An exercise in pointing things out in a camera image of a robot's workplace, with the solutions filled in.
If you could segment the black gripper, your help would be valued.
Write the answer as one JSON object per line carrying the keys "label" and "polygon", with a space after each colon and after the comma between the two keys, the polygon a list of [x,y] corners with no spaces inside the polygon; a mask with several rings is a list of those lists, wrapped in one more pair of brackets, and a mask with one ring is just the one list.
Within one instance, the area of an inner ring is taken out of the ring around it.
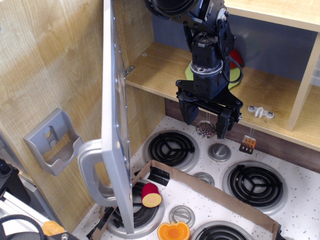
{"label": "black gripper", "polygon": [[234,122],[242,119],[243,102],[234,96],[229,83],[219,73],[215,76],[197,75],[193,80],[177,80],[177,98],[184,122],[190,125],[199,114],[199,108],[216,114],[216,133],[218,139],[224,139]]}

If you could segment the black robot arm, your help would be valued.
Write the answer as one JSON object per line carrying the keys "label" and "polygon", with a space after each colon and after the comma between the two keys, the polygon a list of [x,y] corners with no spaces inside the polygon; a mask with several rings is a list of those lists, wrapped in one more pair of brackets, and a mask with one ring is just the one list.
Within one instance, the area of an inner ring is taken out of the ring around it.
{"label": "black robot arm", "polygon": [[217,115],[216,135],[223,139],[241,120],[243,102],[229,90],[231,65],[241,69],[232,56],[236,37],[230,28],[229,12],[223,0],[146,0],[147,9],[155,16],[183,25],[192,54],[192,80],[177,80],[177,98],[182,117],[191,124],[199,109]]}

